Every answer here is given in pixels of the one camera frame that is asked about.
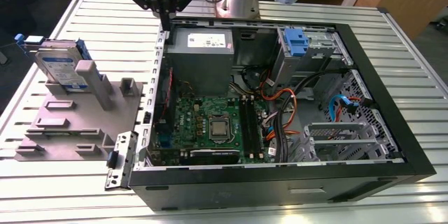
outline motherboard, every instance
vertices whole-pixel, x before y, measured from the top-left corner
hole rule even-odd
[[[178,98],[171,134],[158,134],[161,165],[267,163],[261,120],[266,104],[253,98]]]

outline blue drive latch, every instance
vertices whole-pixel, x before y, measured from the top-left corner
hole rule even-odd
[[[290,48],[290,55],[303,56],[307,50],[307,38],[301,29],[285,28],[285,42]]]

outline ram slot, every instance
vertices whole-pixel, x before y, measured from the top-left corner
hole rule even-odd
[[[247,129],[249,129],[249,141],[250,141],[250,153],[258,157],[261,153],[259,147],[259,136],[258,136],[258,123],[257,123],[257,112],[254,110],[253,100],[246,101],[245,115],[247,119]]]
[[[243,156],[249,157],[251,152],[251,141],[250,141],[250,133],[247,127],[247,116],[246,116],[246,100],[239,99],[238,101],[238,111],[239,111],[239,125],[241,125],[241,133],[242,133],[242,149]]]

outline cpu socket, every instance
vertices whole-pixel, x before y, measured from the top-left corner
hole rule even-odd
[[[222,144],[230,140],[230,123],[227,115],[207,116],[207,138],[215,144]]]

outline workbench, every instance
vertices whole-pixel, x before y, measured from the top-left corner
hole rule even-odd
[[[179,16],[213,17],[193,0]],[[446,86],[399,27],[374,8],[259,3],[262,19],[349,24],[437,174],[357,202],[153,212],[133,191],[103,191],[103,161],[17,162],[11,159],[45,93],[31,66],[0,117],[0,222],[98,219],[129,223],[430,223],[448,221]],[[85,40],[109,80],[131,77],[150,89],[158,20],[130,0],[71,0],[50,38]]]

